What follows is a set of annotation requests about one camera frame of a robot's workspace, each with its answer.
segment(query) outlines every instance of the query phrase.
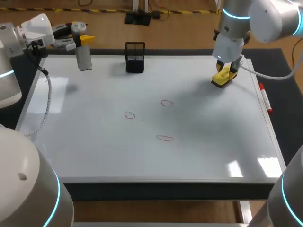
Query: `white table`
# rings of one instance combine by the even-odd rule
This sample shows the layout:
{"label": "white table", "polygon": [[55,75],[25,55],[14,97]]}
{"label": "white table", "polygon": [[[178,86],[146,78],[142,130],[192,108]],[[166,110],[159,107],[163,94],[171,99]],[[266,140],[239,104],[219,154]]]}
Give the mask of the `white table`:
{"label": "white table", "polygon": [[[53,98],[32,140],[64,183],[274,184],[281,175],[285,165],[254,75],[240,70],[219,89],[210,83],[210,56],[146,56],[145,72],[136,75],[126,74],[123,56],[92,63],[79,72],[73,56],[43,61]],[[250,60],[245,65],[252,68]],[[38,74],[36,83],[21,132],[37,127],[45,111],[47,83]]]}

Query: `red marker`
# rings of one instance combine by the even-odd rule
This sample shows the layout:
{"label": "red marker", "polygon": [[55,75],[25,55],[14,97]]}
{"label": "red marker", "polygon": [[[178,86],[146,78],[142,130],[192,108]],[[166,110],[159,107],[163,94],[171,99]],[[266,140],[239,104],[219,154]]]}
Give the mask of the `red marker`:
{"label": "red marker", "polygon": [[263,100],[264,100],[264,103],[265,103],[265,107],[266,107],[268,113],[271,114],[273,112],[273,109],[270,107],[270,102],[269,102],[269,99],[267,97],[264,85],[260,83],[259,86],[260,86],[261,94],[262,94],[262,97],[263,97]]}

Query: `white cable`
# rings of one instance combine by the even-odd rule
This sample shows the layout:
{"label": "white cable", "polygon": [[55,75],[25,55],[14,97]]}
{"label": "white cable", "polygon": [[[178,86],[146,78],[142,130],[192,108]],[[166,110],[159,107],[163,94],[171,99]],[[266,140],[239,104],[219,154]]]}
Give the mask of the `white cable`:
{"label": "white cable", "polygon": [[51,79],[48,75],[46,75],[46,79],[47,79],[47,82],[48,82],[48,98],[47,98],[46,111],[45,111],[43,120],[42,120],[41,124],[39,125],[39,127],[35,131],[32,131],[31,133],[24,134],[25,136],[32,136],[35,133],[39,132],[42,129],[42,127],[44,126],[44,124],[46,122],[46,119],[48,117],[48,112],[49,112],[49,108],[50,108],[50,105],[51,105],[51,98],[52,98],[52,82],[51,82]]}
{"label": "white cable", "polygon": [[240,67],[243,68],[243,69],[245,69],[246,71],[248,71],[248,72],[250,72],[250,73],[253,73],[253,74],[257,75],[257,76],[260,76],[260,77],[263,77],[263,78],[266,78],[266,79],[284,80],[284,79],[291,78],[291,77],[295,74],[295,72],[296,72],[297,69],[299,68],[300,64],[302,63],[302,60],[303,60],[303,52],[301,53],[301,56],[300,56],[300,58],[299,58],[299,61],[298,61],[297,65],[295,66],[294,70],[293,70],[289,75],[284,76],[284,77],[271,77],[271,76],[267,76],[267,75],[264,75],[264,74],[262,74],[262,73],[255,72],[255,71],[253,71],[253,70],[250,70],[250,69],[244,67],[244,66],[242,65],[242,63],[240,64]]}

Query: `black mesh cup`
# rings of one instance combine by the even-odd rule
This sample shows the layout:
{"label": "black mesh cup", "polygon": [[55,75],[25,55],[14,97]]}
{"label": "black mesh cup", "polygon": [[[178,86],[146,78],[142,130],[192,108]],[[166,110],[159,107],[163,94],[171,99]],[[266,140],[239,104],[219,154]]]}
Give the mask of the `black mesh cup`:
{"label": "black mesh cup", "polygon": [[144,72],[144,51],[145,43],[127,42],[125,43],[126,72]]}

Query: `wooden floor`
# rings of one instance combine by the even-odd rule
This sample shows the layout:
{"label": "wooden floor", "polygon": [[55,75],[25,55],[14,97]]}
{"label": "wooden floor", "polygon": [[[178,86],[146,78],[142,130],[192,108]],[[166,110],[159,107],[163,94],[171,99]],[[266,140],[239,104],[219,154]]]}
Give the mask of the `wooden floor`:
{"label": "wooden floor", "polygon": [[[170,10],[213,9],[212,0],[167,0]],[[11,0],[0,7],[76,8],[77,0]],[[131,0],[94,0],[87,9],[131,9]],[[0,12],[0,21],[15,25],[31,19],[39,12]],[[150,26],[125,25],[125,14],[94,14],[82,12],[46,12],[53,25],[70,21],[89,24],[90,35],[96,40],[92,48],[123,49],[127,41],[142,41],[147,49],[206,49],[214,46],[213,30],[220,16],[215,14],[170,15],[165,21],[152,20]],[[245,48],[281,48],[291,67],[291,51],[298,37],[270,44],[252,38]],[[298,61],[301,42],[295,50]],[[297,75],[303,73],[300,67]],[[303,77],[296,77],[303,91]],[[256,213],[263,202],[251,203]],[[76,221],[108,222],[206,222],[235,223],[238,221],[232,201],[96,201],[76,202]]]}

